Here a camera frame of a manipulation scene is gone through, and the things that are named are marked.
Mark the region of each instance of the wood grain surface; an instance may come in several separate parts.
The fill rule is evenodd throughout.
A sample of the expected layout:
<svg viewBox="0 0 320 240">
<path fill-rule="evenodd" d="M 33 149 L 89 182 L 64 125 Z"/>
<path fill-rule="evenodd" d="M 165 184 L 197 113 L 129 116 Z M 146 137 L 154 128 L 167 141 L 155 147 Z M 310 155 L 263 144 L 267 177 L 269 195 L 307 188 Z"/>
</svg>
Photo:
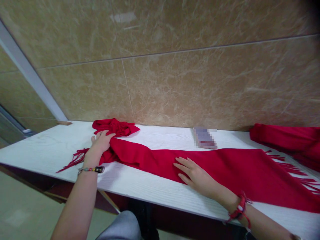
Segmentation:
<svg viewBox="0 0 320 240">
<path fill-rule="evenodd" d="M 69 182 L 75 182 L 78 168 L 74 166 L 56 173 L 66 166 L 76 150 L 90 147 L 90 137 L 94 129 L 92 122 L 72 121 L 69 126 L 58 125 L 35 136 L 0 149 L 0 162 L 11 166 L 41 173 Z M 121 137 L 126 141 L 148 146 L 150 149 L 178 149 L 207 151 L 195 145 L 193 131 L 190 128 L 143 126 L 137 133 Z M 212 131 L 218 148 L 261 148 L 250 140 L 248 132 Z M 286 161 L 319 180 L 320 174 L 301 166 L 289 156 L 274 150 L 274 153 L 286 157 Z M 217 220 L 228 219 L 227 211 L 217 202 L 203 197 L 188 186 L 156 175 L 140 171 L 113 162 L 104 164 L 105 171 L 98 175 L 98 188 L 104 191 L 140 199 L 158 205 L 205 216 Z M 318 239 L 320 214 L 309 213 L 265 203 L 254 203 L 254 207 L 304 239 Z"/>
</svg>

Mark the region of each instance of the phone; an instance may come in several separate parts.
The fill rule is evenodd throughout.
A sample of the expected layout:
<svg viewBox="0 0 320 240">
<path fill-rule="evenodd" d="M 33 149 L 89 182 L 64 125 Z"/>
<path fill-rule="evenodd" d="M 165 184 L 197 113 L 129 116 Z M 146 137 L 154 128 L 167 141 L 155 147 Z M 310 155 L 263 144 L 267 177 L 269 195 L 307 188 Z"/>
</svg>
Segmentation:
<svg viewBox="0 0 320 240">
<path fill-rule="evenodd" d="M 208 129 L 204 127 L 194 127 L 194 136 L 196 138 L 196 144 L 200 148 L 217 149 L 218 146 L 211 136 Z"/>
</svg>

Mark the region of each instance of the right hand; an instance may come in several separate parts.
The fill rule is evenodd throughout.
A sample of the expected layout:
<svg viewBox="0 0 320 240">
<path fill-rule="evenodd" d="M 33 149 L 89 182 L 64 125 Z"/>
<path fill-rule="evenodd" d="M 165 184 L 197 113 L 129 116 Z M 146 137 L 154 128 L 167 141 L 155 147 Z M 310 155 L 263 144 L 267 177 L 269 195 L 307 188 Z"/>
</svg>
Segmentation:
<svg viewBox="0 0 320 240">
<path fill-rule="evenodd" d="M 190 178 L 189 179 L 185 175 L 179 173 L 178 176 L 182 181 L 200 194 L 212 199 L 217 199 L 220 189 L 223 187 L 221 184 L 214 180 L 205 170 L 190 158 L 184 159 L 180 157 L 176 158 L 176 160 L 180 164 L 174 163 L 173 165 L 186 173 Z"/>
</svg>

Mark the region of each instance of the wrist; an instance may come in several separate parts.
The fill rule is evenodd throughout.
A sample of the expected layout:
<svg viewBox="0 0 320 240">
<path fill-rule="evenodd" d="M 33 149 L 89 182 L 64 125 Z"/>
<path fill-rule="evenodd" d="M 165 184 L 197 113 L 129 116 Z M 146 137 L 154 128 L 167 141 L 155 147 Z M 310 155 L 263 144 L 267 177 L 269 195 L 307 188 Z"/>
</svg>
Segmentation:
<svg viewBox="0 0 320 240">
<path fill-rule="evenodd" d="M 83 167 L 94 168 L 98 166 L 101 156 L 102 156 L 102 153 L 90 148 L 84 158 Z"/>
<path fill-rule="evenodd" d="M 219 196 L 215 200 L 226 210 L 228 210 L 229 213 L 233 213 L 240 203 L 240 198 L 222 185 L 219 191 Z"/>
</svg>

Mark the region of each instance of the scarf fringe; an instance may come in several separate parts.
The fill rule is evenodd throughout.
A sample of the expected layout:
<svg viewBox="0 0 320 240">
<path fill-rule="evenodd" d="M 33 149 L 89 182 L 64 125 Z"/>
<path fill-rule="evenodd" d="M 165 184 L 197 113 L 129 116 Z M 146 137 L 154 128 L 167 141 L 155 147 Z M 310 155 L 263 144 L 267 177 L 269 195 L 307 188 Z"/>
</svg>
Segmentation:
<svg viewBox="0 0 320 240">
<path fill-rule="evenodd" d="M 69 164 L 67 166 L 64 166 L 62 169 L 60 169 L 58 172 L 56 173 L 59 173 L 59 172 L 62 172 L 72 166 L 75 166 L 81 162 L 83 162 L 84 160 L 84 157 L 87 153 L 87 151 L 89 150 L 89 148 L 84 148 L 84 149 L 80 149 L 80 150 L 77 150 L 77 152 L 75 154 L 73 154 L 73 158 L 72 158 L 72 161 L 69 162 Z"/>
<path fill-rule="evenodd" d="M 267 155 L 270 156 L 272 159 L 285 161 L 285 157 L 281 157 L 280 155 L 269 155 L 269 154 Z M 279 164 L 288 173 L 294 173 L 300 176 L 308 176 L 308 174 L 306 174 L 305 172 L 302 172 L 299 168 L 297 168 L 296 166 L 290 163 L 279 163 L 279 162 L 276 162 L 276 163 Z M 320 186 L 320 184 L 316 180 L 312 178 L 300 178 L 300 177 L 294 177 L 294 178 L 297 179 L 304 186 L 312 188 L 313 190 L 308 189 L 310 192 L 314 193 L 317 196 L 320 196 L 320 189 L 314 187 L 314 186 Z"/>
</svg>

